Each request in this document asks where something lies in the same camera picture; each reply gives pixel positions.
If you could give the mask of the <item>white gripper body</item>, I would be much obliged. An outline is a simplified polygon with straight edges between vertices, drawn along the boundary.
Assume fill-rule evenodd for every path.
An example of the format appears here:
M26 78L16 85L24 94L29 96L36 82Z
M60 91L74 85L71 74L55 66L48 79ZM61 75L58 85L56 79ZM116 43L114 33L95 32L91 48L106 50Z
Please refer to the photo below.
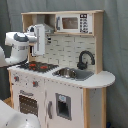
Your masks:
M36 43L32 51L34 56L42 56L45 54L45 35L45 26L43 24L34 26L34 36L36 37Z

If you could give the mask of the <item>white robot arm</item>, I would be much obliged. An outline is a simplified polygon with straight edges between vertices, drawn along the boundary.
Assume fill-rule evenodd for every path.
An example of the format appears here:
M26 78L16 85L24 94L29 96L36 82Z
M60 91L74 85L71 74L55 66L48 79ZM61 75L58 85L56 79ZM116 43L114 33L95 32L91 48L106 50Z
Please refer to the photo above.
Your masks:
M12 47L11 56L6 58L0 47L0 68L25 62L30 43L34 44L34 55L44 55L45 32L44 24L31 25L25 33L7 32L5 44ZM36 115L18 112L0 99L0 128L41 128L41 125Z

